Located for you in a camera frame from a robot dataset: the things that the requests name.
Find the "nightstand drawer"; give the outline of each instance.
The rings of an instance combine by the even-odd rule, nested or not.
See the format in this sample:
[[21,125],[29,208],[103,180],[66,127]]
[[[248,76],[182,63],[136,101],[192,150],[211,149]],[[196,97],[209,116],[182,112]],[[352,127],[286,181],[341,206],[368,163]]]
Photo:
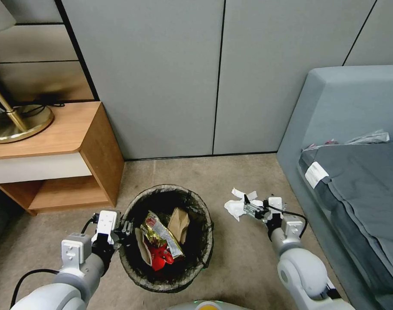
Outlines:
[[0,159],[0,183],[92,175],[79,152]]

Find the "black cable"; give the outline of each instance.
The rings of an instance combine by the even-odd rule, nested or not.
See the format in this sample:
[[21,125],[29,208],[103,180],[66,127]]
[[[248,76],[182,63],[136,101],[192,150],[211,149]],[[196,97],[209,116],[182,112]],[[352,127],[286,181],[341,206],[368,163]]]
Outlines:
[[303,216],[302,214],[295,213],[295,212],[290,212],[290,211],[285,211],[285,210],[282,210],[282,209],[278,209],[278,208],[272,207],[272,206],[270,206],[270,205],[266,206],[266,208],[271,208],[271,209],[280,211],[281,213],[286,213],[286,214],[290,214],[290,215],[295,215],[295,216],[298,216],[298,217],[301,217],[302,219],[304,219],[304,221],[305,221],[305,223],[304,223],[304,228],[303,228],[303,230],[301,231],[300,238],[303,236],[303,234],[304,234],[304,232],[305,232],[305,229],[307,228],[307,225],[308,225],[308,220],[307,220],[307,218],[306,218],[305,216]]
[[87,229],[87,227],[89,226],[90,223],[93,223],[93,218],[90,218],[90,219],[86,222],[86,224],[83,226],[83,229],[81,230],[81,233],[85,233],[85,232],[86,232],[86,229]]
[[[64,106],[65,106],[64,103],[33,103],[33,104],[36,104],[37,107],[32,108],[32,109],[29,110],[29,111],[21,112],[21,113],[20,113],[20,116],[21,116],[22,118],[27,118],[27,117],[30,117],[30,116],[35,116],[35,115],[41,113],[47,106],[54,106],[54,107],[64,107]],[[16,110],[16,109],[19,108],[19,107],[20,107],[20,106],[15,106],[15,107],[13,108],[13,110]],[[0,119],[0,121],[10,122],[10,118],[7,117],[7,113],[8,113],[8,112],[6,112],[6,111],[0,113],[0,116],[1,116],[1,115],[4,115],[4,116],[5,116],[5,118],[4,118],[4,119]]]
[[20,285],[23,283],[24,279],[33,273],[41,273],[41,272],[52,273],[52,274],[59,273],[57,270],[52,270],[52,269],[35,269],[35,270],[27,272],[25,275],[23,275],[20,278],[20,280],[17,282],[17,285],[15,286],[14,293],[12,294],[12,298],[11,298],[10,309],[15,305],[15,301],[16,301],[17,295],[19,293]]

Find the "nightstand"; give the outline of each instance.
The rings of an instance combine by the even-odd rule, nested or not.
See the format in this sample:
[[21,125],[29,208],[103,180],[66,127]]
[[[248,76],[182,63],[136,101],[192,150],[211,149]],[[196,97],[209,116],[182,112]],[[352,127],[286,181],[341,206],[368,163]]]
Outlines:
[[53,107],[53,123],[0,144],[0,189],[31,215],[116,206],[124,166],[101,102]]

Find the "trash can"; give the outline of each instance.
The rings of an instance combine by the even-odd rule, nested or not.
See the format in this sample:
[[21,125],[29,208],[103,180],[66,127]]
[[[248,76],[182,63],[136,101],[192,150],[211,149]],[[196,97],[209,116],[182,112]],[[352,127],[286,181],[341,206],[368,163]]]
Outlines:
[[163,184],[143,191],[129,204],[121,223],[128,220],[134,228],[140,227],[149,211],[162,220],[164,214],[172,214],[175,207],[185,210],[190,219],[186,241],[181,246],[185,254],[183,260],[154,271],[143,261],[136,240],[119,250],[128,276],[148,291],[176,293],[187,288],[199,272],[208,267],[212,255],[214,224],[208,208],[197,194],[184,187]]

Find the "carpet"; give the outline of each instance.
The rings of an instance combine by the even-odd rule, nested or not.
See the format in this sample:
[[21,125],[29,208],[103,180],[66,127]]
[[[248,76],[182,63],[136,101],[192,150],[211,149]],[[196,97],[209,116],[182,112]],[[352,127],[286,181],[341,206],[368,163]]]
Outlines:
[[[258,310],[295,309],[278,278],[278,259],[266,228],[249,216],[242,216],[237,222],[223,207],[226,201],[234,199],[231,190],[235,187],[244,192],[257,190],[259,199],[271,194],[281,196],[288,204],[287,210],[302,213],[275,154],[126,162],[116,208],[124,212],[141,191],[163,183],[194,191],[208,206],[215,222],[214,252],[209,268],[180,293],[152,293],[129,279],[115,253],[109,271],[90,300],[89,310],[161,310],[200,299],[222,300]],[[9,308],[14,287],[24,273],[37,268],[59,269],[61,240],[79,232],[92,213],[98,211],[85,208],[36,217],[23,214],[12,221],[0,239],[0,309]],[[94,233],[94,225],[87,233]],[[302,241],[306,249],[322,259],[330,279],[346,298],[311,227]],[[18,299],[50,283],[52,278],[53,275],[42,273],[29,276],[20,288]]]

